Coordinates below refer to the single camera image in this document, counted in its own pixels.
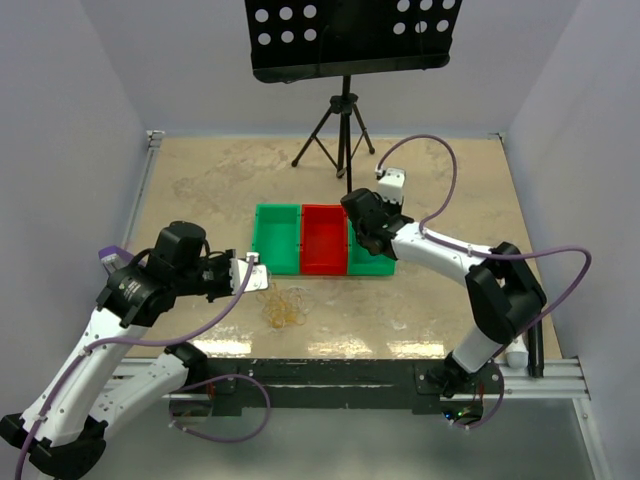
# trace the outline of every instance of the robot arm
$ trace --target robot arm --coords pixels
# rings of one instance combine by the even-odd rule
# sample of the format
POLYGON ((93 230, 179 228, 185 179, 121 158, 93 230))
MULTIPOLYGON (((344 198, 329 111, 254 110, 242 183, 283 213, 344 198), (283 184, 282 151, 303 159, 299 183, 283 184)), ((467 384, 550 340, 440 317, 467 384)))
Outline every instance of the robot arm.
MULTIPOLYGON (((372 255, 416 263, 465 286, 475 325, 463 342, 449 353, 443 368, 431 380, 452 396, 505 346, 511 344, 546 303, 546 296, 524 260, 499 261, 464 255, 425 238, 418 222, 402 215, 404 171, 378 174, 378 191, 360 188, 344 196, 341 204, 356 232, 358 243, 372 255)), ((496 248, 473 245, 430 231, 465 250, 518 254, 508 243, 496 248)))
MULTIPOLYGON (((206 356, 189 343, 168 347, 140 375, 115 390, 102 394, 104 385, 127 354, 157 318, 170 310, 178 296, 206 295, 209 302, 237 291, 248 270, 248 260, 234 250, 208 250, 205 232, 197 225, 173 222, 164 228, 153 249, 114 270, 97 299, 89 324, 63 367, 47 389, 23 413, 0 421, 0 436, 20 448, 38 422, 30 445, 30 461, 40 471, 62 480, 82 477, 97 462, 112 436, 159 397, 206 375, 206 356), (207 253, 200 256, 203 247, 207 253), (86 347, 104 338, 131 343, 105 344, 88 353, 86 347), (46 414, 39 412, 67 368, 73 370, 46 414)), ((268 286, 264 265, 254 265, 245 288, 268 286)))

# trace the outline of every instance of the round hole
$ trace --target round hole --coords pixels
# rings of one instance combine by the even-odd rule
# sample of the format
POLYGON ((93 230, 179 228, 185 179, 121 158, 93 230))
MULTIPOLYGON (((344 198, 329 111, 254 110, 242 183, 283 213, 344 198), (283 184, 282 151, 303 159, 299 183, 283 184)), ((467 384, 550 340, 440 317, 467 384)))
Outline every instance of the round hole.
POLYGON ((291 43, 293 42, 293 32, 290 32, 289 30, 285 30, 284 32, 282 32, 282 35, 280 36, 280 38, 284 43, 291 43))
POLYGON ((289 7, 282 7, 280 9, 280 18, 283 20, 291 20, 291 17, 293 17, 293 10, 291 10, 289 7))
POLYGON ((268 33, 261 33, 258 35, 258 43, 260 45, 269 45, 271 43, 271 36, 268 33))
POLYGON ((318 34, 316 33, 316 31, 313 28, 310 28, 309 30, 305 30, 304 32, 304 39, 312 42, 316 39, 316 37, 318 36, 318 34))
POLYGON ((302 13, 307 18, 313 18, 316 16, 316 13, 318 13, 318 10, 316 10, 316 7, 314 7, 313 5, 307 5, 306 7, 304 7, 302 13))
POLYGON ((393 33, 395 33, 396 35, 402 35, 405 31, 406 27, 404 25, 404 23, 400 22, 400 23, 396 23, 393 26, 393 33))
POLYGON ((269 20, 269 12, 267 12, 264 8, 256 10, 256 21, 264 23, 267 20, 269 20))
POLYGON ((406 12, 407 10, 409 10, 409 0, 400 0, 398 2, 398 11, 406 12))

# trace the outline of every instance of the music stand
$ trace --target music stand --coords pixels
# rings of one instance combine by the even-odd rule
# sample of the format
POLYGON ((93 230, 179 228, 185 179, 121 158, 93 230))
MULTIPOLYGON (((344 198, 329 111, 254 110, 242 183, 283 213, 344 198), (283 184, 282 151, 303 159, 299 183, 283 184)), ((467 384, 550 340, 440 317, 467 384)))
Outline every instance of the music stand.
POLYGON ((336 168, 347 174, 364 138, 375 149, 351 92, 351 76, 364 73, 441 68, 462 0, 245 0, 253 75, 264 83, 292 83, 342 76, 342 94, 330 107, 291 162, 298 165, 311 142, 318 143, 336 168), (351 114, 362 134, 351 150, 351 114), (331 114, 340 115, 338 161, 317 135, 331 114))

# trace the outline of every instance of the white wall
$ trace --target white wall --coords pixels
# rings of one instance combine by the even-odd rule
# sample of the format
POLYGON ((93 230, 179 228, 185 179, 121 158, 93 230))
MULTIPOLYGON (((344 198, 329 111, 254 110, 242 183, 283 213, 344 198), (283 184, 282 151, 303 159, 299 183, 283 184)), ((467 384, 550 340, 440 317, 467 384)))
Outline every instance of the white wall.
MULTIPOLYGON (((310 133, 339 79, 264 85, 241 0, 82 0, 148 128, 310 133)), ((440 70, 354 78, 372 133, 505 130, 578 0, 466 0, 440 70)), ((337 129, 337 120, 332 124, 337 129)))
MULTIPOLYGON (((616 479, 638 478, 640 3, 583 0, 507 134, 535 248, 580 243, 584 286, 555 317, 579 354, 616 479)), ((541 262, 558 294, 578 258, 541 262)))
MULTIPOLYGON (((34 400, 86 324, 144 143, 77 0, 0 4, 0 415, 34 400)), ((16 458, 0 442, 1 478, 16 458)))

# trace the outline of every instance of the purple hose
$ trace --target purple hose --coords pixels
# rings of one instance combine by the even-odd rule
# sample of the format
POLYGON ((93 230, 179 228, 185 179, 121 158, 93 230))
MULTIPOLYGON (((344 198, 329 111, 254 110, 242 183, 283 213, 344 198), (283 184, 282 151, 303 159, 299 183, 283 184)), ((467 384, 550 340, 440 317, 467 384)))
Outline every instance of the purple hose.
MULTIPOLYGON (((207 330, 209 330, 210 328, 218 324, 224 317, 226 317, 229 314, 229 312, 233 309, 233 307, 236 306, 236 304, 240 301, 240 297, 242 297, 242 294, 247 288, 247 285, 249 284, 249 279, 251 278, 251 271, 253 270, 253 265, 254 265, 254 257, 249 257, 249 266, 247 268, 247 273, 244 276, 244 279, 242 280, 242 283, 240 284, 238 291, 233 296, 229 304, 218 315, 216 315, 216 317, 213 320, 211 320, 206 325, 198 328, 197 330, 194 330, 193 332, 188 333, 187 335, 183 335, 182 337, 175 338, 173 340, 153 340, 152 341, 152 340, 138 340, 134 338, 103 338, 100 340, 96 340, 95 342, 92 342, 86 347, 84 347, 84 351, 86 352, 86 354, 89 354, 91 351, 95 350, 96 348, 102 345, 107 345, 107 344, 120 344, 120 345, 131 345, 131 346, 138 345, 141 347, 168 347, 171 345, 177 345, 179 343, 188 342, 189 340, 197 337, 198 335, 206 332, 207 330)), ((49 393, 49 396, 45 399, 44 403, 42 404, 42 408, 38 412, 38 416, 40 418, 43 418, 47 414, 47 412, 51 409, 51 405, 53 404, 53 401, 56 399, 57 395, 60 393, 60 390, 62 389, 64 384, 67 382, 69 377, 73 374, 75 369, 78 368, 78 365, 82 363, 82 360, 84 360, 84 358, 85 358, 84 356, 80 356, 80 355, 77 356, 76 358, 73 359, 73 361, 69 364, 69 366, 64 370, 64 372, 62 372, 62 374, 60 375, 60 378, 51 388, 51 392, 49 393)), ((268 420, 269 415, 265 415, 265 418, 266 420, 268 420)), ((24 463, 27 458, 29 446, 31 445, 31 442, 33 441, 36 434, 38 433, 38 429, 40 428, 41 424, 42 424, 41 420, 37 420, 34 422, 33 426, 31 427, 31 430, 27 434, 27 438, 22 444, 22 448, 20 449, 20 455, 18 456, 18 464, 16 465, 16 470, 15 470, 15 476, 14 476, 15 480, 22 480, 22 471, 24 469, 24 463)))
MULTIPOLYGON (((539 252, 534 252, 534 253, 523 253, 523 254, 518 254, 518 255, 500 255, 500 254, 494 254, 494 253, 478 252, 476 250, 467 250, 466 248, 461 247, 459 245, 456 245, 455 243, 451 243, 451 242, 449 242, 447 240, 443 240, 443 239, 434 237, 433 235, 431 235, 429 233, 429 230, 425 228, 426 223, 428 221, 433 220, 434 218, 436 218, 438 215, 440 215, 442 212, 444 212, 444 210, 447 208, 447 206, 449 206, 449 202, 451 202, 451 198, 453 197, 453 191, 455 190, 456 183, 458 181, 458 159, 456 158, 456 154, 454 153, 453 149, 451 148, 451 145, 449 145, 444 139, 442 139, 440 137, 436 137, 435 135, 428 135, 428 134, 413 135, 411 137, 404 138, 404 139, 400 140, 398 143, 396 143, 395 145, 393 145, 387 151, 387 153, 385 153, 382 156, 382 158, 380 159, 380 162, 378 162, 376 170, 380 170, 382 168, 382 165, 384 164, 384 161, 387 159, 387 157, 389 157, 389 155, 393 151, 395 151, 398 147, 400 147, 401 145, 404 145, 407 142, 410 142, 412 140, 417 140, 417 139, 435 140, 435 141, 439 142, 440 144, 444 145, 444 147, 449 152, 449 155, 451 156, 451 164, 452 164, 452 167, 453 167, 452 168, 452 176, 451 176, 451 187, 449 188, 449 193, 447 193, 447 197, 445 198, 444 202, 442 203, 440 208, 435 211, 435 213, 427 215, 426 217, 424 217, 420 221, 420 224, 419 224, 418 228, 420 229, 420 233, 422 233, 422 236, 424 238, 426 238, 426 239, 428 239, 428 240, 430 240, 430 241, 432 241, 434 243, 437 243, 438 245, 442 245, 443 247, 451 248, 451 249, 453 249, 453 250, 455 250, 457 252, 463 253, 465 255, 479 257, 479 258, 485 258, 485 259, 491 259, 491 260, 529 260, 529 259, 533 259, 533 258, 548 257, 550 255, 555 255, 557 253, 564 253, 564 252, 579 252, 579 253, 582 253, 584 255, 584 257, 585 257, 584 265, 582 266, 582 268, 580 269, 580 271, 576 275, 576 278, 573 280, 573 282, 571 282, 571 284, 569 284, 567 289, 564 292, 562 292, 558 298, 556 298, 553 302, 551 302, 547 306, 547 308, 542 310, 542 312, 540 312, 540 314, 537 317, 535 317, 533 320, 531 320, 520 332, 517 333, 517 335, 521 335, 522 333, 527 331, 529 328, 531 328, 533 325, 535 325, 540 320, 542 320, 543 317, 545 317, 546 315, 550 314, 553 310, 555 310, 558 307, 558 305, 560 305, 562 302, 564 302, 566 300, 566 298, 569 295, 571 295, 571 293, 578 287, 578 285, 580 284, 582 279, 587 274, 587 271, 589 270, 589 267, 591 266, 591 261, 592 261, 591 252, 589 252, 589 250, 587 250, 586 248, 580 247, 578 245, 568 245, 568 246, 564 246, 564 247, 549 248, 549 249, 541 250, 539 252)), ((498 350, 496 352, 495 356, 497 356, 500 353, 502 353, 502 351, 505 348, 506 348, 506 345, 503 346, 500 350, 498 350)), ((478 421, 478 422, 476 422, 476 423, 474 423, 472 425, 469 425, 468 427, 466 427, 464 425, 458 425, 458 424, 455 424, 455 425, 461 426, 463 428, 477 428, 477 427, 479 427, 481 425, 484 425, 486 422, 488 422, 496 414, 496 412, 498 411, 498 408, 500 408, 500 405, 502 404, 502 400, 504 398, 504 377, 502 375, 502 372, 500 372, 500 371, 499 371, 498 375, 500 377, 499 378, 500 395, 499 395, 498 401, 496 402, 496 404, 493 407, 493 409, 487 415, 484 415, 482 417, 482 419, 480 419, 480 421, 478 421)))
POLYGON ((240 443, 240 442, 244 442, 244 441, 249 440, 249 439, 255 437, 256 435, 258 435, 264 429, 264 427, 267 426, 267 423, 269 422, 269 416, 271 415, 271 400, 269 399, 269 394, 267 393, 265 388, 260 384, 260 382, 254 380, 253 378, 251 378, 251 377, 249 377, 247 375, 240 375, 240 374, 237 374, 237 373, 230 373, 228 375, 221 375, 219 377, 210 378, 210 379, 205 380, 205 381, 200 382, 200 383, 194 383, 193 385, 188 385, 188 386, 183 387, 183 388, 181 388, 180 390, 177 390, 177 391, 178 392, 186 392, 186 391, 189 391, 189 390, 195 390, 196 388, 204 387, 205 385, 208 385, 210 383, 219 382, 221 380, 230 380, 232 378, 239 378, 241 380, 247 380, 248 382, 253 383, 256 387, 258 387, 258 390, 260 390, 260 393, 262 393, 262 395, 264 396, 264 400, 265 400, 265 403, 266 403, 266 406, 267 406, 267 410, 265 411, 264 418, 262 419, 262 422, 260 423, 260 425, 258 425, 258 428, 256 428, 254 431, 252 431, 251 433, 248 433, 247 435, 244 435, 242 437, 237 437, 237 438, 214 437, 213 435, 207 435, 206 433, 201 433, 201 432, 198 432, 196 430, 192 430, 190 428, 185 427, 184 425, 179 423, 175 419, 175 417, 173 416, 173 413, 171 411, 169 411, 169 418, 171 419, 171 423, 173 425, 175 425, 178 429, 182 430, 185 433, 188 433, 189 435, 193 435, 195 437, 202 438, 203 440, 209 440, 211 442, 240 443))

